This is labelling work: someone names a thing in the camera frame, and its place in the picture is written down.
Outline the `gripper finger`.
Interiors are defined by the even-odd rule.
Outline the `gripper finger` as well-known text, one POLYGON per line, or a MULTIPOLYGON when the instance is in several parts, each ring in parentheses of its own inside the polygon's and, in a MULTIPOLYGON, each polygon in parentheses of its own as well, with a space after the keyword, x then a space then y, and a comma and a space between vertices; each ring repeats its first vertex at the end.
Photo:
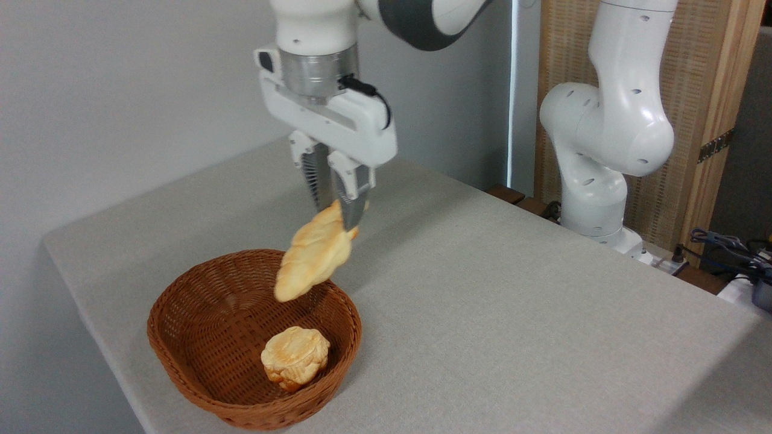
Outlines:
POLYGON ((327 161, 331 167, 344 229, 351 231, 359 226, 367 208, 369 190, 375 187, 375 169, 359 164, 339 151, 333 151, 327 161))
POLYGON ((293 162, 303 173, 317 211, 322 212, 334 202, 331 167, 328 162, 330 148, 301 131, 293 131, 289 142, 293 162))

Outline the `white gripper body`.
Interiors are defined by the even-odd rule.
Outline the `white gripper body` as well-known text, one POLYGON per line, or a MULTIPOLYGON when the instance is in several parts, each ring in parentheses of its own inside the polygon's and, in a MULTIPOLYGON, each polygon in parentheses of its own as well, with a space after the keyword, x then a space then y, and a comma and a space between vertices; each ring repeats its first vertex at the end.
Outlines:
POLYGON ((323 105, 311 104, 282 82, 279 53, 273 46, 254 51, 263 99, 271 115, 359 164, 378 167, 396 156, 396 124, 385 126, 388 113, 380 99, 345 90, 323 105))

